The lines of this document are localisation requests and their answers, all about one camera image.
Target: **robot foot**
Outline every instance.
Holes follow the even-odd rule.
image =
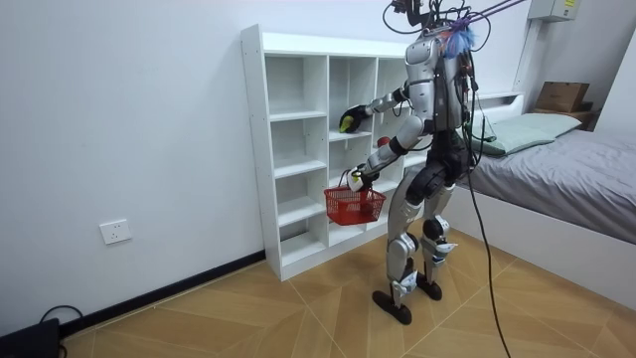
[[[441,300],[441,287],[437,282],[428,283],[426,275],[417,273],[417,287],[421,288],[432,300]]]
[[[394,305],[394,300],[390,295],[382,292],[375,291],[373,294],[374,302],[386,313],[395,317],[397,321],[403,325],[410,325],[412,322],[412,317],[410,315],[410,309],[405,305],[402,305],[400,308],[397,308]]]

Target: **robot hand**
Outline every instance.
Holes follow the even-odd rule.
[[[371,189],[373,182],[380,178],[380,173],[365,174],[366,164],[360,164],[347,172],[347,186],[355,192]]]
[[[369,119],[371,115],[367,112],[365,105],[353,106],[340,117],[340,132],[341,133],[353,133],[358,130],[360,123],[364,119]]]

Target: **wooden floor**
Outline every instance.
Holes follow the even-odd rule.
[[[420,225],[411,231],[419,234]],[[379,238],[286,282],[265,263],[253,266],[65,344],[70,358],[505,357],[482,243],[460,233],[449,241],[460,246],[440,271],[443,299],[411,294],[410,326],[371,301],[373,290],[388,287],[386,238]],[[502,251],[493,254],[513,357],[636,357],[636,312]]]

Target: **blue fluffy object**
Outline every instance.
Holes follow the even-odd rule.
[[[454,59],[457,55],[470,51],[475,45],[475,34],[470,28],[455,30],[446,39],[445,59]]]

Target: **humanoid robot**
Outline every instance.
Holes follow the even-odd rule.
[[[347,176],[354,191],[368,189],[379,178],[381,170],[406,155],[422,140],[431,135],[430,150],[422,167],[410,170],[397,186],[389,211],[389,243],[387,246],[387,277],[390,294],[373,293],[374,302],[402,324],[411,323],[404,297],[421,288],[431,299],[442,298],[437,284],[437,271],[455,247],[446,241],[450,230],[441,213],[446,207],[455,182],[470,169],[472,151],[465,137],[457,129],[471,120],[468,110],[468,86],[477,90],[469,51],[448,57],[443,49],[447,45],[449,21],[439,13],[419,15],[417,1],[394,1],[396,12],[407,12],[411,25],[420,22],[422,31],[405,53],[407,81],[403,87],[369,104],[348,109],[341,124],[358,127],[374,113],[393,109],[402,102],[410,102],[412,113],[406,118],[396,136],[381,146],[367,162],[351,170]],[[409,224],[424,207],[423,236],[416,238],[407,231]],[[422,273],[413,266],[412,256],[422,248]]]

